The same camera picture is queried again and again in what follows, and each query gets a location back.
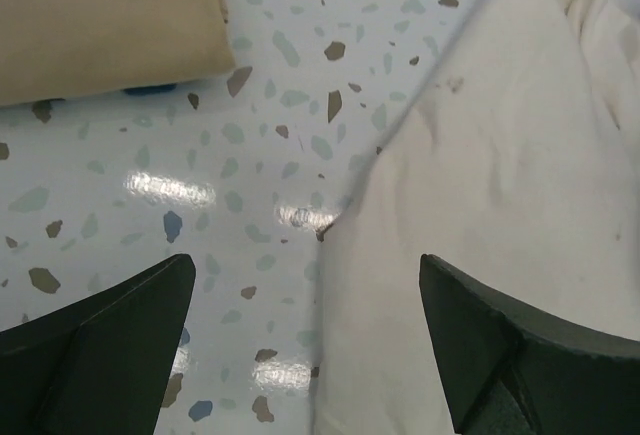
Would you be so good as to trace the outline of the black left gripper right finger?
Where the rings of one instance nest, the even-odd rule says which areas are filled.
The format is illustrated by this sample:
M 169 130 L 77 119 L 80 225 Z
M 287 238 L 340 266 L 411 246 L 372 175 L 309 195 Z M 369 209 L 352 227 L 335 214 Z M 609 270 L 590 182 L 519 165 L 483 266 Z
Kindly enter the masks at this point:
M 457 434 L 636 434 L 639 344 L 539 310 L 444 260 L 419 286 Z

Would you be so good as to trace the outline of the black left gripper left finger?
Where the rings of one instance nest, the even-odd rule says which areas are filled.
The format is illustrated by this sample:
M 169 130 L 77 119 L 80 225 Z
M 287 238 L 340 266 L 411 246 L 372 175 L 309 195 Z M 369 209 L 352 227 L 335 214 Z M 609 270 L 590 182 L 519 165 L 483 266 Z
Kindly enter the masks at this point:
M 177 254 L 3 331 L 2 433 L 153 433 L 194 283 Z

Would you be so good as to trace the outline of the cream white t-shirt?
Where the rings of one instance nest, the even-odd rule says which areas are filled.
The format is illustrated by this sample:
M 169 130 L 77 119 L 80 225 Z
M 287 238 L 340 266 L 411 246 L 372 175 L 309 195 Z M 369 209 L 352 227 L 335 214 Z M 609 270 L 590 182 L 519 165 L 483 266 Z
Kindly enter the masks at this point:
M 482 0 L 322 245 L 318 434 L 453 430 L 425 254 L 639 335 L 639 23 L 615 0 Z

